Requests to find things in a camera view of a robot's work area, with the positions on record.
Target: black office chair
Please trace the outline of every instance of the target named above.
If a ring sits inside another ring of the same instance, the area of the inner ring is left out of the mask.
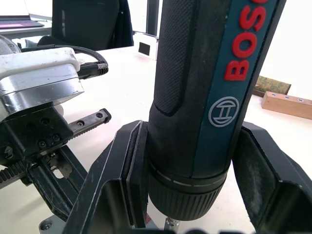
[[[92,50],[122,47],[116,45],[117,21],[123,13],[120,3],[124,4],[120,0],[53,0],[52,35],[38,45],[68,44]]]

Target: bosch screwdriver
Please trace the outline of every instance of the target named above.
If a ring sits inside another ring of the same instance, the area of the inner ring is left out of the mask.
[[[198,219],[218,196],[284,4],[163,2],[148,153],[149,195],[168,217]]]

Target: wooden block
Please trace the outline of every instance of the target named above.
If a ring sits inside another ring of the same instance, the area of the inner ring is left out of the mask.
[[[289,95],[266,92],[262,108],[291,116],[312,119],[312,101]]]

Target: white logo emblem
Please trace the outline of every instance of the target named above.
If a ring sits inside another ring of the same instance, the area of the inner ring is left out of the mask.
[[[231,109],[234,108],[235,113],[233,116],[230,116]],[[235,119],[239,110],[239,102],[234,97],[223,97],[216,101],[209,110],[209,122],[217,128],[222,128]]]

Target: table surface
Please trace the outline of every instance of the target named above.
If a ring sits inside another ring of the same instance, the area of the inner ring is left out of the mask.
[[[8,35],[8,34],[15,34],[15,33],[30,33],[30,32],[40,32],[47,29],[52,28],[52,23],[50,22],[38,22],[43,24],[43,27],[28,27],[28,28],[6,28],[0,29],[0,35]]]
[[[100,52],[109,62],[108,74],[83,80],[85,93],[63,104],[64,117],[75,121],[106,108],[112,120],[71,140],[68,145],[88,170],[91,164],[114,138],[124,124],[138,119],[148,120],[153,101],[156,61],[137,55],[133,48]],[[86,61],[93,59],[78,55]],[[276,113],[261,108],[261,99],[252,96],[245,121],[265,128],[280,148],[297,161],[312,178],[310,157],[312,121]],[[38,225],[52,215],[33,185],[25,187],[20,181],[0,191],[0,233],[39,233]],[[163,227],[165,216],[150,202],[148,214],[157,226]],[[204,229],[210,234],[219,230],[254,231],[245,210],[234,177],[233,168],[213,207],[202,218],[182,222],[179,232]]]

